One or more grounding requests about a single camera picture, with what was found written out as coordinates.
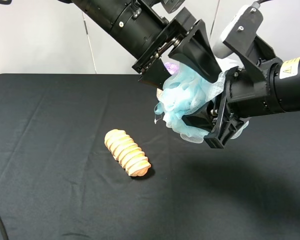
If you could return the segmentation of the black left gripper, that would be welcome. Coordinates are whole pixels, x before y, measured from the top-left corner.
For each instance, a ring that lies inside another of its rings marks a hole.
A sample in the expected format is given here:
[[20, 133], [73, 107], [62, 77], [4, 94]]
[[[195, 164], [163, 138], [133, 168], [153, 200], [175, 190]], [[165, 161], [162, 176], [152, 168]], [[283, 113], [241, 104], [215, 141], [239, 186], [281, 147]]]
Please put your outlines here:
[[222, 70], [212, 52], [202, 19], [196, 22], [185, 7], [170, 22], [156, 15], [152, 18], [159, 21], [159, 32], [148, 38], [149, 46], [132, 66], [136, 72], [142, 73], [140, 83], [163, 88], [171, 74], [160, 57], [171, 46], [175, 47], [168, 54], [169, 58], [190, 67], [210, 83], [218, 80]]

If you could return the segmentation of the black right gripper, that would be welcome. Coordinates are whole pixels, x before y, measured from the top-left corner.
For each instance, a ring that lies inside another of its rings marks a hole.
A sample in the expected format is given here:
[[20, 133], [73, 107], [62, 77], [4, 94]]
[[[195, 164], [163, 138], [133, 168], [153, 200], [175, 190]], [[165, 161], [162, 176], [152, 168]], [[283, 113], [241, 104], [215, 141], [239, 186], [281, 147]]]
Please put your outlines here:
[[212, 131], [204, 140], [212, 149], [223, 149], [251, 117], [270, 113], [269, 97], [269, 70], [233, 67], [225, 72], [224, 91], [217, 97], [218, 115], [211, 100], [182, 120], [187, 126]]

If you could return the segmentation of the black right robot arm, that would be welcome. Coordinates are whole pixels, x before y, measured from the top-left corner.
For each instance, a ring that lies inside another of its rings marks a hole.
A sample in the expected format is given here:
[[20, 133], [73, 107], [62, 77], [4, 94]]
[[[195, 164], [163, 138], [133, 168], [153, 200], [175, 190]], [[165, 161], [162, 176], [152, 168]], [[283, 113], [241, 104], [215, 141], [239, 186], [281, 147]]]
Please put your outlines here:
[[213, 149], [239, 136], [251, 117], [300, 111], [300, 57], [274, 58], [251, 70], [233, 67], [224, 77], [215, 100], [182, 117], [187, 126], [208, 132], [203, 139]]

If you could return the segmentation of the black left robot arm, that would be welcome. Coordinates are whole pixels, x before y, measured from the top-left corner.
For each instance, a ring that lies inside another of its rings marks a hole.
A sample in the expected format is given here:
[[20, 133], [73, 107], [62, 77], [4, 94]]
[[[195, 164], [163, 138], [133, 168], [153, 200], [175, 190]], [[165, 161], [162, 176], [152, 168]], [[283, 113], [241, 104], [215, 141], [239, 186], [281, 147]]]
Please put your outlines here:
[[142, 83], [163, 88], [171, 74], [161, 56], [169, 48], [169, 58], [210, 83], [215, 83], [222, 71], [210, 47], [205, 22], [185, 7], [169, 21], [153, 10], [157, 0], [73, 0], [72, 4], [136, 58], [132, 68], [141, 75]]

